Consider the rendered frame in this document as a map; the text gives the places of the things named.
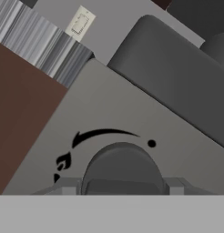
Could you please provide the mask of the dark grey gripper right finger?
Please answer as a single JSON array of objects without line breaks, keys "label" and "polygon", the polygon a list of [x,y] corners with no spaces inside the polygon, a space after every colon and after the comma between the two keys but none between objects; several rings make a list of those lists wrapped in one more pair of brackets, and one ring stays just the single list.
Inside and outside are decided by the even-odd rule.
[{"label": "dark grey gripper right finger", "polygon": [[165,177],[166,195],[212,195],[205,189],[194,187],[183,177]]}]

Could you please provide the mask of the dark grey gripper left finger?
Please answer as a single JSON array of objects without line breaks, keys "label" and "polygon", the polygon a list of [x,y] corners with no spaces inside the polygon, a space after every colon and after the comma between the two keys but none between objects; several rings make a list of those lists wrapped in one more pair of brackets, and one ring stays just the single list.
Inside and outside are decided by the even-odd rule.
[{"label": "dark grey gripper left finger", "polygon": [[53,186],[36,191],[35,195],[79,195],[81,181],[78,177],[61,177]]}]

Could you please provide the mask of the dark grey round stove knob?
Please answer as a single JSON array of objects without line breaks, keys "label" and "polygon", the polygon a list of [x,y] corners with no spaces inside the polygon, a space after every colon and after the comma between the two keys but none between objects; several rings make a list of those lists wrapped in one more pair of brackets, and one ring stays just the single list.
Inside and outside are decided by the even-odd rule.
[{"label": "dark grey round stove knob", "polygon": [[163,195],[165,181],[142,147],[120,142],[100,149],[88,163],[83,195]]}]

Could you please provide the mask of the grey stove with dark hob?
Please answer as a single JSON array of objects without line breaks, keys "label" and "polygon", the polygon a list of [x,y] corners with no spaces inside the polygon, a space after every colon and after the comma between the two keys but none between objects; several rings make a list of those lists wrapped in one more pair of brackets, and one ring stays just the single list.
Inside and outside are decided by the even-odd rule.
[{"label": "grey stove with dark hob", "polygon": [[5,187],[32,195],[81,178],[103,147],[146,150],[163,179],[224,195],[224,67],[152,15],[107,64],[88,61]]}]

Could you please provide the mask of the brown cupboard front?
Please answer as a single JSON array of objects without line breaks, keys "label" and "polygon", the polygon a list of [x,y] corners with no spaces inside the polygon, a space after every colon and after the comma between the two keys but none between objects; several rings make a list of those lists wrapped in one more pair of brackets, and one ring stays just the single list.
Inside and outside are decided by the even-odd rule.
[{"label": "brown cupboard front", "polygon": [[0,194],[66,91],[0,44]]}]

